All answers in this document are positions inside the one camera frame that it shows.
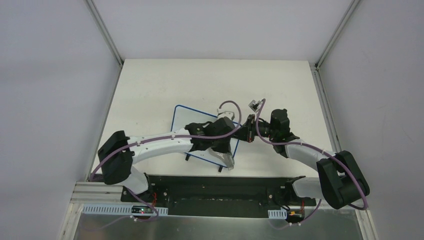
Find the blue framed whiteboard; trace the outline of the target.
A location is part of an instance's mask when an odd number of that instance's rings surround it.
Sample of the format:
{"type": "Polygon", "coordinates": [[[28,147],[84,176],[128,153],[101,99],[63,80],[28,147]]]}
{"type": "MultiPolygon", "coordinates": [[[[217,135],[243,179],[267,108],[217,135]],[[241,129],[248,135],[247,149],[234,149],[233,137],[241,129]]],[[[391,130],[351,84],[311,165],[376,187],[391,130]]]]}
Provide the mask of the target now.
{"type": "MultiPolygon", "coordinates": [[[[209,121],[214,122],[216,118],[216,114],[213,115],[179,104],[174,108],[171,131],[179,130],[190,123],[206,123],[209,121]]],[[[229,158],[226,157],[223,159],[223,155],[221,153],[214,153],[210,148],[207,150],[185,152],[184,155],[187,162],[191,159],[202,160],[204,162],[218,166],[219,172],[221,172],[223,168],[231,171],[235,166],[235,163],[233,163],[230,167],[228,167],[227,163],[229,162],[229,158]]]]}

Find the grey mesh eraser sponge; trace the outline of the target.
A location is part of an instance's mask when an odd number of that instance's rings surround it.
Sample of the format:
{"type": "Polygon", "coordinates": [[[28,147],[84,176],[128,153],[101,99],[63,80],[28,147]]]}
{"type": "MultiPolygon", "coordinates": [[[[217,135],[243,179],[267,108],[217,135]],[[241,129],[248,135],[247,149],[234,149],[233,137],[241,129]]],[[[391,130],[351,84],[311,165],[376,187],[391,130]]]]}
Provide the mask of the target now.
{"type": "Polygon", "coordinates": [[[225,166],[229,171],[234,169],[235,160],[231,152],[221,153],[221,152],[214,151],[211,148],[209,148],[207,152],[211,158],[210,160],[211,162],[218,165],[225,166]]]}

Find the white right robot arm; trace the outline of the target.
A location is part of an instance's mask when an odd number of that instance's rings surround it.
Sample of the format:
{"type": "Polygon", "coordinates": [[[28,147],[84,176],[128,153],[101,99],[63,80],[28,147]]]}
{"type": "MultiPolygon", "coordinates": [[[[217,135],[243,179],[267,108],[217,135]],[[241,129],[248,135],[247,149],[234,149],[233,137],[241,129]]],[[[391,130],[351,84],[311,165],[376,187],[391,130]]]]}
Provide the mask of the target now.
{"type": "Polygon", "coordinates": [[[273,110],[270,120],[264,121],[260,117],[264,104],[265,99],[249,103],[253,114],[247,117],[235,138],[247,143],[260,138],[277,154],[296,160],[318,174],[317,177],[298,176],[289,180],[283,192],[284,200],[296,205],[303,198],[310,198],[324,200],[336,210],[345,206],[367,210],[370,187],[352,153],[326,151],[306,143],[291,131],[286,109],[273,110]]]}

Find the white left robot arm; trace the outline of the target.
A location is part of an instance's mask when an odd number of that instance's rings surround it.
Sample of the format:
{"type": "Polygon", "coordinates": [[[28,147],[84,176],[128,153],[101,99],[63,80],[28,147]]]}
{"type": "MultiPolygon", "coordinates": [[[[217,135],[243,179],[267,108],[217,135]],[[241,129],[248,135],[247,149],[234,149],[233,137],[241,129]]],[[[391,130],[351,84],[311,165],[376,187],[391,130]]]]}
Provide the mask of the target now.
{"type": "Polygon", "coordinates": [[[140,202],[147,202],[153,189],[147,174],[134,164],[167,154],[208,151],[232,170],[231,138],[237,131],[234,118],[234,112],[219,110],[215,121],[192,122],[169,133],[130,137],[123,130],[117,131],[98,150],[99,166],[95,170],[101,170],[106,185],[122,185],[140,202]]]}

